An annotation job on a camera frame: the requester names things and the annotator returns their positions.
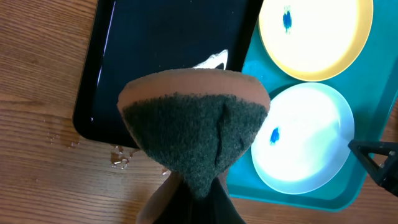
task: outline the water spill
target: water spill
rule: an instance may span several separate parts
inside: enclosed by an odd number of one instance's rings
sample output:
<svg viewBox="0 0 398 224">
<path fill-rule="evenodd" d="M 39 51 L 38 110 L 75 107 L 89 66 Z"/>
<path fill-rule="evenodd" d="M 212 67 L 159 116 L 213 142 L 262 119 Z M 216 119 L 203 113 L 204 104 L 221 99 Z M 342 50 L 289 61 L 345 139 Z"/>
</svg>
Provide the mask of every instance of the water spill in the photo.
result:
<svg viewBox="0 0 398 224">
<path fill-rule="evenodd" d="M 70 119 L 43 119 L 47 128 L 46 142 L 51 145 L 64 145 L 67 148 L 76 148 L 80 144 L 80 135 L 73 128 Z"/>
<path fill-rule="evenodd" d="M 218 54 L 210 55 L 210 57 L 202 63 L 194 66 L 194 68 L 216 68 L 219 65 L 224 65 L 224 70 L 226 69 L 226 63 L 228 61 L 228 50 L 223 50 Z"/>
<path fill-rule="evenodd" d="M 113 168 L 120 167 L 120 169 L 126 168 L 130 162 L 130 160 L 127 157 L 122 156 L 117 152 L 111 152 L 110 161 Z"/>
</svg>

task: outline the white plate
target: white plate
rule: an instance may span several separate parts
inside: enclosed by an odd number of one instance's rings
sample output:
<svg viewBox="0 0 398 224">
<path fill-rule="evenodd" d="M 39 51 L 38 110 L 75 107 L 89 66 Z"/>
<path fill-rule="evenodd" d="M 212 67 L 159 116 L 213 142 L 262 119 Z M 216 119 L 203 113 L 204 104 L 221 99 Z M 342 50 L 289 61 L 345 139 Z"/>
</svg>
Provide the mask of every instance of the white plate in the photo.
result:
<svg viewBox="0 0 398 224">
<path fill-rule="evenodd" d="M 285 194 L 315 190 L 344 165 L 354 118 L 344 97 L 321 83 L 295 85 L 271 101 L 252 145 L 260 178 Z"/>
</svg>

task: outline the black tray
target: black tray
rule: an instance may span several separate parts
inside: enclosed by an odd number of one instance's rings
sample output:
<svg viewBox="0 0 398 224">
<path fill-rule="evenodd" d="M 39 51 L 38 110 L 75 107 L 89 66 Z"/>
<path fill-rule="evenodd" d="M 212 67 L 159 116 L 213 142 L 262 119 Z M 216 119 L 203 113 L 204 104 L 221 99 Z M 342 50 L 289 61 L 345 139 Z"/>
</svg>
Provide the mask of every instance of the black tray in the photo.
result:
<svg viewBox="0 0 398 224">
<path fill-rule="evenodd" d="M 73 124 L 87 139 L 137 147 L 116 104 L 125 84 L 228 49 L 241 71 L 262 0 L 99 0 Z"/>
</svg>

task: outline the teal tray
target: teal tray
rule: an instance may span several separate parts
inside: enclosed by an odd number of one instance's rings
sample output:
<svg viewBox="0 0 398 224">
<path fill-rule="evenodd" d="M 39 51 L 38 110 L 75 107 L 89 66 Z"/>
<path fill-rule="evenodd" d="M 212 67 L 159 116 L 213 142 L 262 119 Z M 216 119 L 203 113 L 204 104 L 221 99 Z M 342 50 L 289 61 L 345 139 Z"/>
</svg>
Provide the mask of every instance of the teal tray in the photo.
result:
<svg viewBox="0 0 398 224">
<path fill-rule="evenodd" d="M 353 110 L 355 139 L 379 140 L 397 98 L 398 89 L 398 1 L 374 0 L 374 17 L 366 45 L 343 73 L 322 83 L 339 91 Z M 258 28 L 253 33 L 243 73 L 258 78 L 271 98 L 302 83 L 270 59 Z M 228 190 L 232 197 L 279 203 L 335 212 L 358 196 L 366 172 L 351 153 L 339 173 L 323 187 L 301 195 L 287 195 L 269 188 L 254 169 L 248 150 L 229 170 Z"/>
</svg>

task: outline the green sponge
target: green sponge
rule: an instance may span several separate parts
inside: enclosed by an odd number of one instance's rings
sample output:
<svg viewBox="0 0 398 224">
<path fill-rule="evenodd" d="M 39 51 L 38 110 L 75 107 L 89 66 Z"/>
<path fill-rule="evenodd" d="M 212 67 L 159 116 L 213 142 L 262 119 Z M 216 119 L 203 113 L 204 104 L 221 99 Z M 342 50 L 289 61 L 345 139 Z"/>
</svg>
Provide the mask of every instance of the green sponge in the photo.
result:
<svg viewBox="0 0 398 224">
<path fill-rule="evenodd" d="M 264 105 L 228 94 L 174 93 L 135 101 L 121 112 L 141 149 L 180 173 L 195 198 L 207 196 L 267 116 Z"/>
</svg>

